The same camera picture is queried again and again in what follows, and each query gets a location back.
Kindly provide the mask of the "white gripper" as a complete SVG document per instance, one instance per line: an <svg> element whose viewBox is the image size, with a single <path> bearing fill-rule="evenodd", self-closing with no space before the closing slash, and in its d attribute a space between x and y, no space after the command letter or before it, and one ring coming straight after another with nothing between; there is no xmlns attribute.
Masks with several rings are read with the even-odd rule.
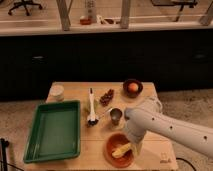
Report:
<svg viewBox="0 0 213 171"><path fill-rule="evenodd" d="M130 147L134 156L139 156L142 148L142 141L146 135L145 131L142 131L139 135L132 133L130 130L124 131L125 136L130 142Z"/></svg>

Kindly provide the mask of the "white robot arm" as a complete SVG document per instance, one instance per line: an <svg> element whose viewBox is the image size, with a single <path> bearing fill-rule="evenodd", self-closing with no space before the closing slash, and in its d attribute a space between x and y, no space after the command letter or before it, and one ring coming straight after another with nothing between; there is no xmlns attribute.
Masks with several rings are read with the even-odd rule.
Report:
<svg viewBox="0 0 213 171"><path fill-rule="evenodd" d="M157 97L145 98L135 107L126 108L124 114L127 121L123 132L133 144L140 143L151 131L213 158L213 128L164 115Z"/></svg>

